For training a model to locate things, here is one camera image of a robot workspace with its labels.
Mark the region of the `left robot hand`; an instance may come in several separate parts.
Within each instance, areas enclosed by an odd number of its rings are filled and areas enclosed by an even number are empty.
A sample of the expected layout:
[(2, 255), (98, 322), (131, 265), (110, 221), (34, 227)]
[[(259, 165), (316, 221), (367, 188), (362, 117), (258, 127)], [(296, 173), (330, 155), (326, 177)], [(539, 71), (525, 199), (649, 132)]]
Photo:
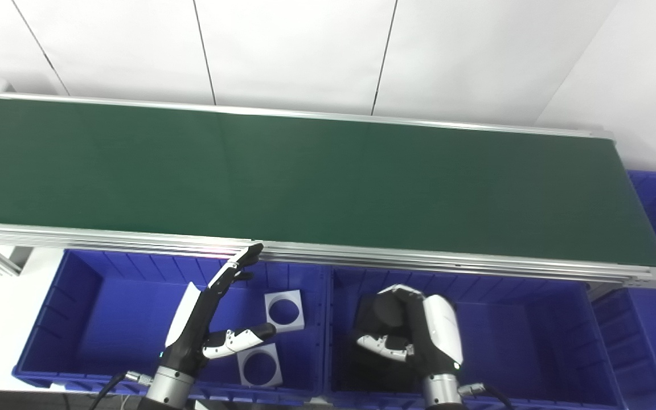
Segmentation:
[(257, 347), (276, 335), (275, 325), (266, 322), (250, 329), (211, 333), (209, 327), (222, 297), (234, 282), (250, 280), (245, 267), (255, 265), (264, 249), (257, 243), (230, 257), (198, 293), (189, 317), (174, 342), (168, 343), (159, 366), (195, 378), (209, 360), (234, 355)]

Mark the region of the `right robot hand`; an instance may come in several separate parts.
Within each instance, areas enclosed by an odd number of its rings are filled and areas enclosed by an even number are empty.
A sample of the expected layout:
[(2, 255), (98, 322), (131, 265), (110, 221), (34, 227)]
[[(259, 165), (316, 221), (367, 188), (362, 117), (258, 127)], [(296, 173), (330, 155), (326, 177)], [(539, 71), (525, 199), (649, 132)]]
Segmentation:
[(395, 284), (376, 294), (369, 312), (386, 330), (356, 332), (359, 347), (408, 364), (421, 379), (458, 382), (464, 356), (456, 310), (447, 298)]

